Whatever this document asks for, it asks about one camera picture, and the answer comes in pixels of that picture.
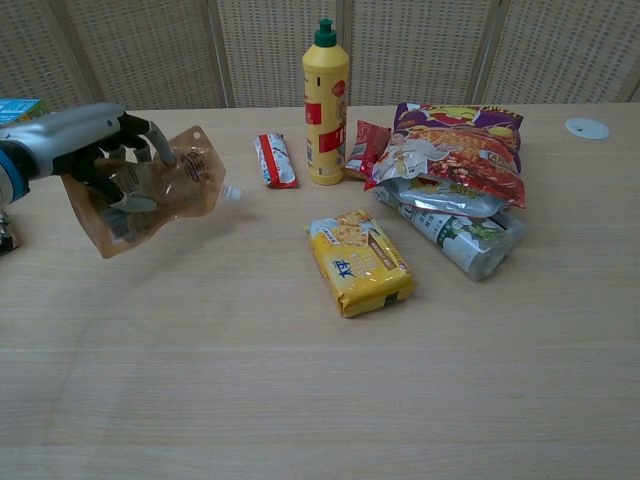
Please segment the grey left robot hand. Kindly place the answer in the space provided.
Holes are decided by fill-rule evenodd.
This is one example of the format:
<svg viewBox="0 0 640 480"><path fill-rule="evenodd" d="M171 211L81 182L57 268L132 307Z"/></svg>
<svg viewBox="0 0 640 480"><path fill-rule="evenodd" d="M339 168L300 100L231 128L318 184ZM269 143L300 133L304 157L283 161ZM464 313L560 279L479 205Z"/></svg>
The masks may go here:
<svg viewBox="0 0 640 480"><path fill-rule="evenodd" d="M103 152L132 149L140 163L151 160L154 149L166 165L176 157L160 128L150 120L127 113L114 103L74 107L20 123L1 139L23 148L36 166L36 176L68 174L99 193L108 204L126 213L152 212L157 203L139 193L125 193L96 167Z"/></svg>

